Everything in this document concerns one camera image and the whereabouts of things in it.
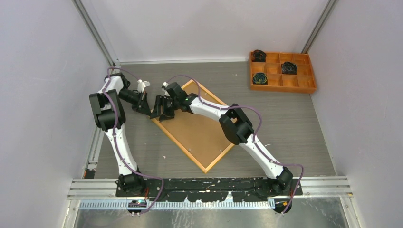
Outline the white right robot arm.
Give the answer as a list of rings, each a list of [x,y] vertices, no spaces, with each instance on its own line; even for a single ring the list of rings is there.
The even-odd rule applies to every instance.
[[[204,173],[238,145],[262,168],[271,192],[290,190],[292,172],[260,142],[244,106],[226,105],[210,92],[202,96],[205,88],[197,82],[165,82],[162,89],[150,118]]]

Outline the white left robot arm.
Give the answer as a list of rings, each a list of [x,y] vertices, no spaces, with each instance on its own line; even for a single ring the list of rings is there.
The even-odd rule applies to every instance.
[[[133,111],[150,116],[145,91],[150,83],[141,79],[137,82],[137,89],[131,90],[131,83],[124,74],[114,73],[105,77],[101,90],[89,95],[95,124],[105,133],[114,150],[119,173],[117,188],[135,197],[145,193],[146,184],[128,145],[125,134],[126,116],[121,102],[126,101],[131,104]]]

